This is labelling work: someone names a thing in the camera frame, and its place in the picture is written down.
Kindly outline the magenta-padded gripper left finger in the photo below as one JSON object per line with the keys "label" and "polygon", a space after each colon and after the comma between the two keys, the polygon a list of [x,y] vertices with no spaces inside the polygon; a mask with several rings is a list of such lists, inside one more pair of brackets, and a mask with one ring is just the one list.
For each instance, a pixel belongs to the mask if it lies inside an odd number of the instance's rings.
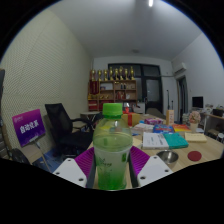
{"label": "magenta-padded gripper left finger", "polygon": [[78,186],[92,188],[94,186],[95,172],[94,148],[90,148],[75,159],[65,159],[53,174]]}

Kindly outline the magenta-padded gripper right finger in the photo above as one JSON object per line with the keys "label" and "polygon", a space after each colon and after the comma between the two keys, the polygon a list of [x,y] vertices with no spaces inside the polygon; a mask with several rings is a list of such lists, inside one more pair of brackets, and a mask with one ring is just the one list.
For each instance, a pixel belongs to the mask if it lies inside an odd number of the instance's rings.
{"label": "magenta-padded gripper right finger", "polygon": [[149,156],[135,146],[130,149],[129,171],[133,188],[143,187],[173,173],[160,157]]}

